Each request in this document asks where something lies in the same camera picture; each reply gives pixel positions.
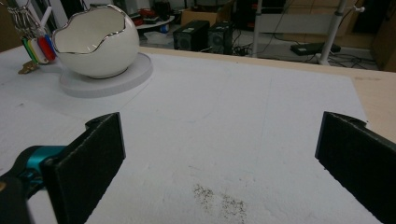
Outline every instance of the keychain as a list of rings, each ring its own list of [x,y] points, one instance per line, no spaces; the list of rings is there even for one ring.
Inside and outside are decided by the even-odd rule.
[[[23,7],[8,7],[0,2],[0,5],[7,7],[11,14],[15,30],[21,37],[21,42],[32,61],[25,63],[19,74],[26,74],[37,69],[39,64],[47,64],[56,58],[50,37],[44,25],[51,13],[48,7],[41,22],[38,22],[29,10],[30,0]]]

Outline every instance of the white round base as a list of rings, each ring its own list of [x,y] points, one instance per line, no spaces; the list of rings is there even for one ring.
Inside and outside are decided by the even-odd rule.
[[[149,79],[152,64],[149,56],[138,53],[134,62],[115,77],[95,79],[80,75],[64,67],[61,87],[67,94],[78,98],[97,98],[128,91]]]

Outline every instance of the speaker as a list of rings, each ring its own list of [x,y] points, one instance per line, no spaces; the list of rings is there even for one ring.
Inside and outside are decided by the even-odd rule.
[[[207,49],[209,21],[190,21],[173,32],[174,48],[189,51]]]
[[[207,31],[207,45],[211,53],[233,53],[233,24],[229,21],[215,23]]]

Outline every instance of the desk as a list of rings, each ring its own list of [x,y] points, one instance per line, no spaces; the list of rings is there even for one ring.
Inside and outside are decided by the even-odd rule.
[[[16,75],[23,48],[1,53],[0,174],[23,149],[67,145],[120,111],[127,158],[88,223],[379,223],[314,154],[323,109],[367,115],[395,141],[394,74],[141,51],[152,77],[97,99],[65,95],[58,74]],[[45,191],[29,204],[36,223],[54,223]]]
[[[350,77],[374,132],[396,142],[396,73],[351,68],[319,66],[309,63],[290,63],[274,60],[250,59],[229,55],[205,54],[170,49],[141,48],[143,52],[206,58],[227,62],[264,65],[330,75]]]

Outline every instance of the black specks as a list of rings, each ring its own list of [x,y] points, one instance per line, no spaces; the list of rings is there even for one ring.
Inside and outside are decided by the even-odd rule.
[[[247,207],[245,203],[226,194],[223,194],[222,198],[222,215],[225,218],[232,220],[232,223],[244,224],[247,218]]]
[[[213,190],[197,184],[194,186],[194,197],[206,212],[210,212],[213,203]]]
[[[226,220],[226,223],[247,223],[247,205],[227,194],[215,194],[212,189],[194,185],[194,198],[210,216]]]

